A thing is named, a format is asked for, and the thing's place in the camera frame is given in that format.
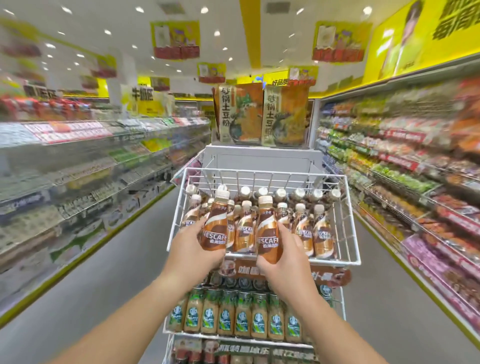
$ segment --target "white ceiling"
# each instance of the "white ceiling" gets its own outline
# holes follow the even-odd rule
[[[239,75],[261,73],[265,70],[252,70],[247,52],[242,16],[238,0],[180,0],[186,14],[167,16],[157,2],[171,0],[1,0],[1,8],[15,14],[19,20],[35,25],[41,32],[64,39],[67,42],[104,54],[109,49],[120,49],[135,59],[138,74],[167,77],[195,77],[196,64],[204,62],[224,62],[227,64],[227,78]],[[369,21],[374,26],[392,15],[408,0],[292,0],[288,14],[270,15],[265,13],[268,0],[261,1],[261,53],[262,65],[281,67],[289,65],[314,64],[311,60],[315,23],[319,20],[361,21],[364,20],[363,8],[371,6],[373,12]],[[71,9],[72,14],[62,10],[62,6]],[[141,6],[144,13],[137,12]],[[201,14],[206,6],[209,11]],[[299,8],[304,11],[296,15]],[[11,16],[2,12],[0,16]],[[186,61],[167,61],[152,59],[152,41],[150,21],[200,20],[201,48],[200,58]],[[104,29],[112,32],[109,36]],[[220,36],[215,37],[215,30]],[[78,51],[69,47],[57,46],[48,49],[42,42],[42,60],[48,63],[49,72],[56,72],[58,78],[78,78],[88,70],[85,59],[76,56]],[[75,67],[78,61],[81,66]],[[329,73],[331,65],[319,63]]]

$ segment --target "aisle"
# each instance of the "aisle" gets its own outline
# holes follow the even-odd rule
[[[160,272],[176,190],[146,211],[6,328],[2,364],[40,364],[105,319]],[[471,364],[479,352],[361,224],[362,266],[345,288],[347,320],[390,364]],[[157,333],[141,364],[161,363]]]

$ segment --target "person's left hand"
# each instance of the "person's left hand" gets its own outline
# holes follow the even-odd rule
[[[201,218],[179,230],[160,274],[184,293],[201,283],[212,269],[218,268],[225,256],[225,249],[204,250],[198,242],[197,234],[205,222],[206,218]]]

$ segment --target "yellow package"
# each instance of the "yellow package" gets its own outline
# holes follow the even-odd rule
[[[267,86],[264,90],[262,145],[302,147],[307,121],[308,86]]]
[[[262,136],[262,83],[221,85],[215,92],[221,143],[259,145]]]

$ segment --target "forearm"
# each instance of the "forearm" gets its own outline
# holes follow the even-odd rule
[[[51,364],[137,364],[184,294],[160,276]]]
[[[316,292],[309,292],[294,308],[314,342],[321,363],[387,364]]]

